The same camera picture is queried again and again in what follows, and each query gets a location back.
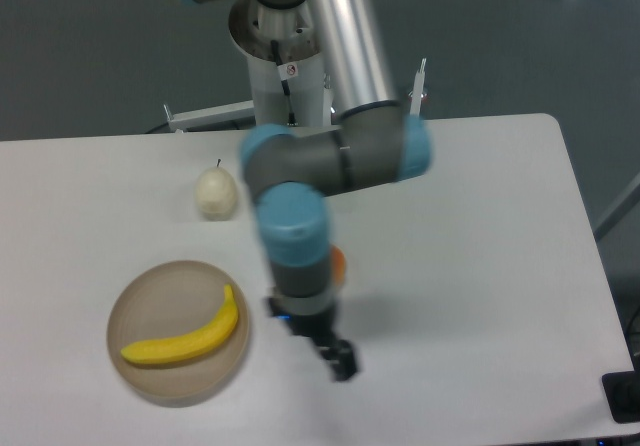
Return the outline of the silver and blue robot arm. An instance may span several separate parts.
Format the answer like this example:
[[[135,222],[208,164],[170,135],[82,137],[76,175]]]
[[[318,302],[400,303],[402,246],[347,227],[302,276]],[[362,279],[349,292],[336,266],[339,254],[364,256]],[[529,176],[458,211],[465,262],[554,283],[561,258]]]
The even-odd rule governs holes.
[[[428,134],[394,91],[371,0],[233,2],[228,27],[247,61],[256,120],[240,161],[274,280],[267,304],[347,381],[358,365],[333,329],[325,200],[422,175]]]

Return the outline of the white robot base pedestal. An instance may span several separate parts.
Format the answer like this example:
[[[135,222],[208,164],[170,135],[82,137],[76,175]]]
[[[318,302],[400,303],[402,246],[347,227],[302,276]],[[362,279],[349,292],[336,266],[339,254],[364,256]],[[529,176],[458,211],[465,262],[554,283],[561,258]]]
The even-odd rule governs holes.
[[[307,3],[273,9],[238,0],[229,31],[246,59],[258,125],[331,125],[333,91]]]

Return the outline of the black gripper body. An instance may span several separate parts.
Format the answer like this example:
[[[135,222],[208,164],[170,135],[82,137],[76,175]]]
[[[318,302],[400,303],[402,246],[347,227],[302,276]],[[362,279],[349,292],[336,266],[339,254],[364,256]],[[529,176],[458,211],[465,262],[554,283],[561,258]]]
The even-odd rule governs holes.
[[[271,317],[283,321],[292,335],[310,339],[321,354],[336,354],[339,350],[339,338],[333,330],[337,317],[336,303],[311,315],[286,311],[275,297],[268,297],[266,305]]]

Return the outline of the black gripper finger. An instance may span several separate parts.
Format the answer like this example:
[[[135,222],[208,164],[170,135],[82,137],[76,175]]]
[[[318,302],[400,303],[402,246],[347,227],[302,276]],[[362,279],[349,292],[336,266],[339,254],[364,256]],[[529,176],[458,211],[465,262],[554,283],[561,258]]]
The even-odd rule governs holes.
[[[349,381],[359,372],[356,351],[349,341],[337,337],[321,338],[317,341],[317,351],[334,381]]]

